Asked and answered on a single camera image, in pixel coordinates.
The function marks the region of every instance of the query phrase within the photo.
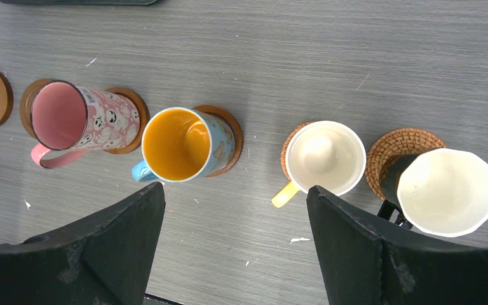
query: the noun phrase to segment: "pink mug handle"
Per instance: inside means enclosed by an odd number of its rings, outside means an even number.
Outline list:
[[[44,156],[52,151],[53,150],[45,147],[42,144],[37,144],[30,151],[30,157],[36,164],[43,168],[59,168],[70,164],[73,161],[76,161],[77,159],[79,159],[79,157],[89,152],[89,150],[87,149],[82,149],[80,151],[70,151],[53,159],[42,160]]]

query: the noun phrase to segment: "white speck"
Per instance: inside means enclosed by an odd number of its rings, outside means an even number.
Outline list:
[[[24,201],[25,201],[25,205],[27,206],[27,209],[28,209],[28,210],[30,210],[31,204],[29,204],[29,203],[27,202],[27,200],[25,200],[25,198],[24,198]]]
[[[98,57],[93,58],[93,60],[91,60],[91,62],[88,63],[85,67],[92,65],[96,61],[96,59],[98,59]]]
[[[341,106],[339,106],[339,107],[338,107],[338,108],[337,108],[337,109],[334,111],[334,113],[332,113],[332,115],[335,115],[335,114],[336,114],[336,112],[338,112],[338,111],[341,109],[341,107],[343,107],[343,106],[345,106],[345,104],[341,104]]]
[[[303,238],[303,237],[300,237],[300,238],[291,238],[291,242],[290,243],[295,243],[297,241],[309,241],[310,239],[309,238]]]
[[[250,267],[253,266],[259,259],[260,259],[260,257],[258,257],[256,260],[254,260],[254,262],[251,263]]]
[[[362,85],[364,84],[365,80],[369,77],[369,74],[363,79],[362,81],[362,84],[360,84],[360,86],[358,86],[358,88],[355,90],[355,91],[358,91],[358,89],[360,89],[360,87],[362,87]]]

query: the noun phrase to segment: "black object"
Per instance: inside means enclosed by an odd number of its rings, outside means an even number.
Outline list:
[[[147,6],[156,0],[0,0],[6,4],[79,4],[79,5],[134,5]]]
[[[160,233],[160,183],[19,245],[0,245],[0,304],[142,304]]]
[[[427,153],[431,150],[433,149],[426,150],[422,153]],[[412,229],[412,224],[405,218],[405,215],[403,215],[401,204],[399,203],[399,200],[397,198],[397,187],[401,174],[422,153],[392,156],[388,158],[388,160],[386,160],[383,167],[381,168],[379,183],[381,185],[381,191],[383,192],[383,196],[386,199],[383,202],[383,205],[381,206],[381,209],[379,210],[377,216],[386,220],[390,220],[394,210],[396,210],[399,214],[397,215],[394,223],[406,229]]]
[[[319,186],[308,214],[330,304],[488,304],[488,249],[400,228]]]

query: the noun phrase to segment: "pink mug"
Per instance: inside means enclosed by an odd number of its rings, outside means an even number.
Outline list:
[[[93,149],[126,147],[139,132],[139,112],[128,98],[66,81],[52,81],[38,91],[30,118],[40,142],[30,156],[43,168],[65,166]]]

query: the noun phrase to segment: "white mug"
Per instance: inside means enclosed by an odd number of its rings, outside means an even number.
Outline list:
[[[298,192],[322,186],[337,196],[353,189],[365,170],[365,149],[349,127],[319,121],[300,129],[289,142],[285,166],[289,183],[272,198],[282,207]]]
[[[444,237],[472,233],[488,219],[488,164],[475,154],[440,148],[392,158],[381,170],[381,210],[394,204],[398,219]]]

